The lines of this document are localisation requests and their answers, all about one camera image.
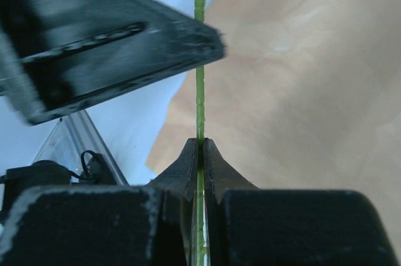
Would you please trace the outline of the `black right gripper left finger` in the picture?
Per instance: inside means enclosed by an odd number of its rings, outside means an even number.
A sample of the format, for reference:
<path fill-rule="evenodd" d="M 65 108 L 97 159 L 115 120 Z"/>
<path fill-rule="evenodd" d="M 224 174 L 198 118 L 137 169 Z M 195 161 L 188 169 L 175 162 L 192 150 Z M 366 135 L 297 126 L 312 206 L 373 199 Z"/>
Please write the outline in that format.
<path fill-rule="evenodd" d="M 198 144 L 144 186 L 42 185 L 14 201 L 2 265 L 194 265 Z"/>

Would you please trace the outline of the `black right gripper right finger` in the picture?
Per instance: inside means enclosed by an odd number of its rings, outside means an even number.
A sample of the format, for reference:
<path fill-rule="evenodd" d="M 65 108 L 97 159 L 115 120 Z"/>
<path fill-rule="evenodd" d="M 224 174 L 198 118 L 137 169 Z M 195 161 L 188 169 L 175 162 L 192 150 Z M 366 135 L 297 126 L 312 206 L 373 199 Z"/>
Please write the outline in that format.
<path fill-rule="evenodd" d="M 211 265 L 393 265 L 371 201 L 353 190 L 266 190 L 206 139 L 204 185 Z"/>

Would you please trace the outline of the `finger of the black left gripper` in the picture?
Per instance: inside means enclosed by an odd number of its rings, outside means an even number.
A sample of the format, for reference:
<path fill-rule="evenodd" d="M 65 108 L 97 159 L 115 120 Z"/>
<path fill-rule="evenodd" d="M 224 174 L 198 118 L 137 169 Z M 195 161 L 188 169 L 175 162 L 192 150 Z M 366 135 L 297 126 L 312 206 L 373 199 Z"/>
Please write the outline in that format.
<path fill-rule="evenodd" d="M 224 55 L 217 30 L 154 0 L 1 0 L 1 94 L 32 125 Z"/>

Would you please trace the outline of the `green and peach wrapping paper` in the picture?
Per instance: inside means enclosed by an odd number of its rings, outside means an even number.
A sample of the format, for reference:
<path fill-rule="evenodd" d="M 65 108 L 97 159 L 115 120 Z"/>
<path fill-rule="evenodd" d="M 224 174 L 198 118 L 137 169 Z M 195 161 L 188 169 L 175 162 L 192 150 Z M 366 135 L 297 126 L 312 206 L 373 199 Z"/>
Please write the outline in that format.
<path fill-rule="evenodd" d="M 400 0 L 213 0 L 206 136 L 261 188 L 358 190 L 400 250 Z"/>

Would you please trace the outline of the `pale pink rose stem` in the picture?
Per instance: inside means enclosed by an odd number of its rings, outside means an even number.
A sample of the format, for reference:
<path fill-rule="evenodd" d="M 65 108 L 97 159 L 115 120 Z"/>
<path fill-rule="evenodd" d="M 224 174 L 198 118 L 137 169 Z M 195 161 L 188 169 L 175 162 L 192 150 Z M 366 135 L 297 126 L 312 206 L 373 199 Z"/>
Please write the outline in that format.
<path fill-rule="evenodd" d="M 194 0 L 194 19 L 204 23 L 206 12 L 206 0 Z M 205 133 L 205 70 L 203 66 L 196 68 L 196 136 L 197 148 L 202 150 Z M 190 237 L 191 250 L 189 261 L 186 265 L 207 265 L 206 255 L 209 252 L 207 244 L 207 225 L 205 207 L 205 186 L 203 156 L 197 158 L 196 186 L 194 190 L 194 209 L 192 212 L 193 232 Z"/>

